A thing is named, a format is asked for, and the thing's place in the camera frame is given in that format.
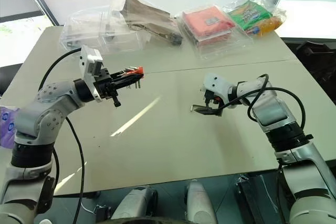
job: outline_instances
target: red package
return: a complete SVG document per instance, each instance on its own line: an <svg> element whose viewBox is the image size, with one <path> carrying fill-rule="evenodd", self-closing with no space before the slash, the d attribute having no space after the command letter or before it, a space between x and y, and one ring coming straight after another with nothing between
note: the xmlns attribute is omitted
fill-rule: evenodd
<svg viewBox="0 0 336 224"><path fill-rule="evenodd" d="M212 39L215 39L216 34L218 34L219 37L228 35L231 28L235 27L235 23L216 6L198 12L183 13L183 19L198 42L210 36Z"/></svg>

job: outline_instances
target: green snack bag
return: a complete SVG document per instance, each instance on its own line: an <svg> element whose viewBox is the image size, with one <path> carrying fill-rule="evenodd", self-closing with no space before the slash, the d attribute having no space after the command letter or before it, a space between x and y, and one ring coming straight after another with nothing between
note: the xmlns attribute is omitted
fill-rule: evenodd
<svg viewBox="0 0 336 224"><path fill-rule="evenodd" d="M248 0L244 4L228 13L230 17L243 29L248 30L260 20L272 17L272 13L261 5Z"/></svg>

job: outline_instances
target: red object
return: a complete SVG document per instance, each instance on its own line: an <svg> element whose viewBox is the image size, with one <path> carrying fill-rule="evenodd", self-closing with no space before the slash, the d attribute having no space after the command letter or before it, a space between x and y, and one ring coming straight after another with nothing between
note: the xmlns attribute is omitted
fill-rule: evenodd
<svg viewBox="0 0 336 224"><path fill-rule="evenodd" d="M143 67L138 67L137 70L132 70L132 71L126 72L126 74L132 74L132 73L143 74Z"/></svg>
<svg viewBox="0 0 336 224"><path fill-rule="evenodd" d="M197 40L215 34L222 36L220 33L230 33L230 29L235 27L235 23L216 6L189 14L183 13L183 18Z"/></svg>

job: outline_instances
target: packaged food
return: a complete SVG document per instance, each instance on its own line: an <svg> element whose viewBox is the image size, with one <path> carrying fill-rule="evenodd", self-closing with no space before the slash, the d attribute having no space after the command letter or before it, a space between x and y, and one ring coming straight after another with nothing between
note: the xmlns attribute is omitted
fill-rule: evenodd
<svg viewBox="0 0 336 224"><path fill-rule="evenodd" d="M142 3L139 0L125 0L120 12L131 30L145 30L174 46L182 43L182 34L170 13Z"/></svg>
<svg viewBox="0 0 336 224"><path fill-rule="evenodd" d="M250 43L247 34L217 6L184 11L177 20L204 58Z"/></svg>
<svg viewBox="0 0 336 224"><path fill-rule="evenodd" d="M263 36L286 19L285 11L266 0L236 1L224 10L248 35Z"/></svg>

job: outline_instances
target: white robot component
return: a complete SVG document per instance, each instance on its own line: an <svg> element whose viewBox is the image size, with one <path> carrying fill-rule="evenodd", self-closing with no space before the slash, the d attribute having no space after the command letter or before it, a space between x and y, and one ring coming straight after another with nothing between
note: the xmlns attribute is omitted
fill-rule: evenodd
<svg viewBox="0 0 336 224"><path fill-rule="evenodd" d="M43 86L16 117L12 160L0 194L0 223L33 223L36 214L50 208L55 189L55 179L49 176L51 155L67 115L86 102L104 98L113 98L114 105L120 106L117 90L143 77L142 68L109 74L101 68L99 52L85 46L81 57L84 80Z"/></svg>
<svg viewBox="0 0 336 224"><path fill-rule="evenodd" d="M131 190L119 204L111 219L143 217L153 215L158 200L158 192L149 186Z"/></svg>
<svg viewBox="0 0 336 224"><path fill-rule="evenodd" d="M221 116L223 108L249 106L254 118L275 150L275 157L283 165L283 173L296 202L290 212L290 223L336 223L336 180L322 156L309 141L311 135L303 132L305 113L302 110L301 126L264 74L254 81L239 82L236 86L217 74L205 76L202 90L206 106L193 105L191 110L204 115ZM219 104L218 109L209 103Z"/></svg>
<svg viewBox="0 0 336 224"><path fill-rule="evenodd" d="M208 194L196 180L191 181L188 186L186 219L200 224L218 224Z"/></svg>
<svg viewBox="0 0 336 224"><path fill-rule="evenodd" d="M92 96L97 102L101 102L100 95L94 85L95 76L99 76L103 65L103 58L100 52L88 46L82 46L80 52L79 68L82 73L82 79L88 86Z"/></svg>

